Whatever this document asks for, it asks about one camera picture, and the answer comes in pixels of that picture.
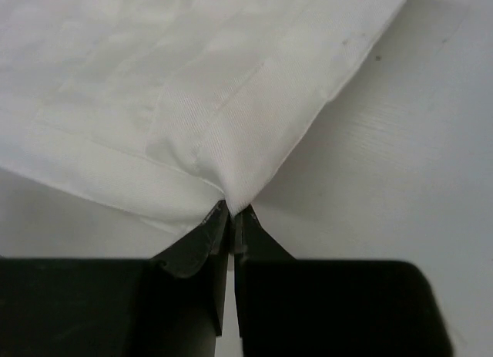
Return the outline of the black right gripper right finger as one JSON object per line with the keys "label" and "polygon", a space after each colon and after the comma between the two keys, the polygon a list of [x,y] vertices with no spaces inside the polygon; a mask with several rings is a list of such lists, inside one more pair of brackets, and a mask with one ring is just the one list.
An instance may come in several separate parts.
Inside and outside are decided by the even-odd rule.
{"label": "black right gripper right finger", "polygon": [[235,217],[233,235],[244,355],[453,355],[432,288],[415,265],[296,259],[252,207]]}

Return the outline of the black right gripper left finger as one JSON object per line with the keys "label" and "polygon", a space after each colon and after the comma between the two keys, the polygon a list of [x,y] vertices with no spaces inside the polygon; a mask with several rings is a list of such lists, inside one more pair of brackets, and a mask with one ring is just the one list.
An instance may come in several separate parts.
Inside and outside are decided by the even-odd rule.
{"label": "black right gripper left finger", "polygon": [[228,210],[149,259],[1,262],[3,356],[212,356],[223,328]]}

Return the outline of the white pleated skirt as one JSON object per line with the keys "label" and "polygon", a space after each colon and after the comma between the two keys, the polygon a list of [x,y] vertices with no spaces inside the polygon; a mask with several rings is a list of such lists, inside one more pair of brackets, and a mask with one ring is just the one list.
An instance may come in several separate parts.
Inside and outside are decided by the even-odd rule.
{"label": "white pleated skirt", "polygon": [[1,0],[1,167],[184,235],[237,214],[407,0]]}

